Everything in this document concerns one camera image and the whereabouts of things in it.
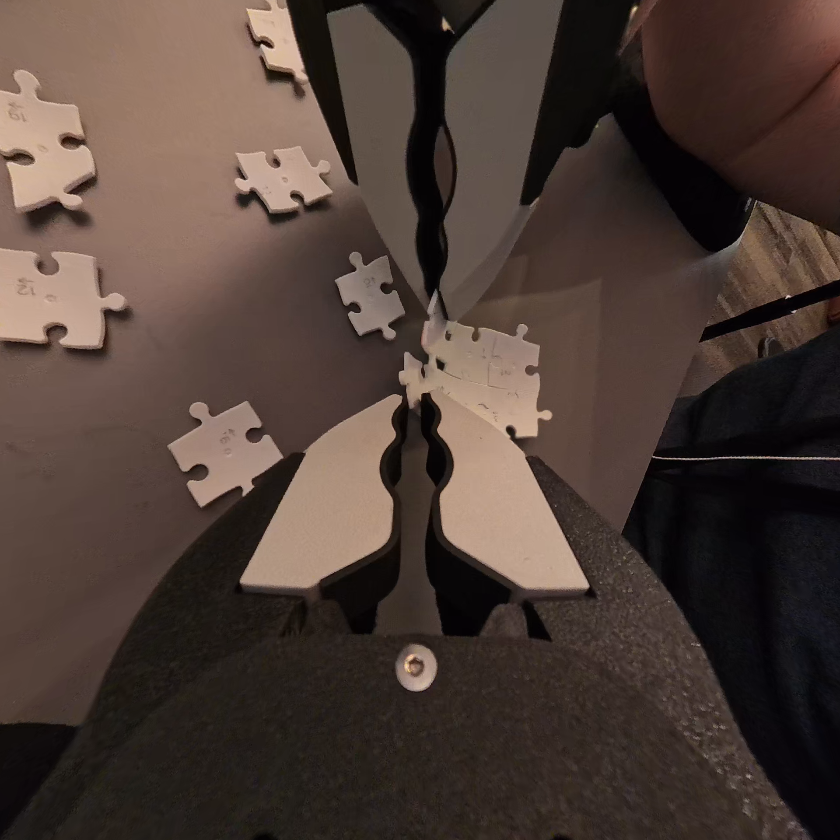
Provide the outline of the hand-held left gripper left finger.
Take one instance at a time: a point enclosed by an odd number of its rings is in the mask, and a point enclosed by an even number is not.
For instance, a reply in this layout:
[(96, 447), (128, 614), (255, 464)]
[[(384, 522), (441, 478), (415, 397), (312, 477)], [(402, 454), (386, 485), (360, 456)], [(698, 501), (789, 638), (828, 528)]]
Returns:
[(369, 633), (400, 573), (408, 406), (389, 395), (311, 444), (240, 580), (247, 593), (336, 602)]

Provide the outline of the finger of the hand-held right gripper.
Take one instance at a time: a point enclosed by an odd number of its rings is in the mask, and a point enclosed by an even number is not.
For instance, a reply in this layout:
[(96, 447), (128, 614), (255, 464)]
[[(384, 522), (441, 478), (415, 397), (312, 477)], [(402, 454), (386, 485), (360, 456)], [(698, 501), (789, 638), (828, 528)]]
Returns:
[(500, 273), (534, 208), (522, 200), (561, 1), (436, 2), (455, 33), (444, 116), (455, 187), (439, 296), (463, 316)]
[(374, 226), (423, 305), (442, 275), (438, 7), (336, 7), (325, 14), (355, 182)]

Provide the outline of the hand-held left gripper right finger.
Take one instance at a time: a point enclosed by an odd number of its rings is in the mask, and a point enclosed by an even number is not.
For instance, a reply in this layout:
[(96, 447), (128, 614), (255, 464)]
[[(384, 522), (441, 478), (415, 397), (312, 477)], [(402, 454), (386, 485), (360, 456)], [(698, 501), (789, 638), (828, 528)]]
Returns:
[(591, 586), (527, 457), (505, 432), (443, 392), (422, 397), (434, 483), (427, 578), (446, 636), (478, 636), (499, 606), (521, 606), (525, 634), (546, 637), (535, 606)]

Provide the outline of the joined puzzle piece section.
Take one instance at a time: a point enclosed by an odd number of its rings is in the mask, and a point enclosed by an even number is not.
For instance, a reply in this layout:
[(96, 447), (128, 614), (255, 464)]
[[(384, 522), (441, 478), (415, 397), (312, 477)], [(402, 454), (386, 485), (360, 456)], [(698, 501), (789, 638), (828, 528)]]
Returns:
[(417, 410), (423, 394), (440, 391), (503, 433), (537, 437), (552, 414), (538, 408), (540, 347), (526, 339), (528, 330), (524, 323), (509, 334), (457, 322), (443, 360), (404, 353), (398, 381), (409, 406)]

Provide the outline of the single white puzzle piece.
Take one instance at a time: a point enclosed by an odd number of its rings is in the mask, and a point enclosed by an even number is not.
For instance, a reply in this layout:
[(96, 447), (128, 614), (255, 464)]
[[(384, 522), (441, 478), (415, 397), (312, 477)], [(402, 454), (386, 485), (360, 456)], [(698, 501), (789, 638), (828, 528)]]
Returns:
[(427, 308), (427, 320), (423, 326), (421, 346), (431, 360), (443, 360), (452, 350), (451, 341), (453, 327), (457, 322), (446, 318), (446, 310), (440, 291), (436, 290)]

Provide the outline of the white puzzle pieces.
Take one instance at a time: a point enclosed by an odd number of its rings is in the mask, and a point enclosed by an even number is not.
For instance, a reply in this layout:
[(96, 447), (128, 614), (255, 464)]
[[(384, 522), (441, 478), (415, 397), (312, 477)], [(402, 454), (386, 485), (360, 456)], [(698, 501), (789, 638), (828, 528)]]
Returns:
[(249, 400), (284, 452), (402, 389), (333, 279), (384, 253), (247, 2), (2, 2), (2, 524), (195, 509), (168, 444)]

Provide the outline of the person's right forearm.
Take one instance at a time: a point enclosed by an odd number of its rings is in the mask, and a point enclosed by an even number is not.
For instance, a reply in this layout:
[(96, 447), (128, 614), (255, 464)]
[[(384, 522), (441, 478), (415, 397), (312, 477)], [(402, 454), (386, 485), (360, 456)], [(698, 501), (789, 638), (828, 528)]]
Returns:
[(738, 192), (839, 232), (839, 2), (642, 2), (667, 135)]

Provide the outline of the black chair base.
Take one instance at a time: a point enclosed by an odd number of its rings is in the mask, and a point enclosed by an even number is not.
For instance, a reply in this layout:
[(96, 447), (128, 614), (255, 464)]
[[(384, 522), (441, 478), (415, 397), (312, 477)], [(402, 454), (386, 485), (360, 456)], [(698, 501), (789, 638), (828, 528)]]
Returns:
[(799, 310), (836, 298), (838, 295), (839, 280), (835, 280), (793, 296), (777, 298), (705, 327), (699, 342), (704, 343), (724, 335), (786, 318)]

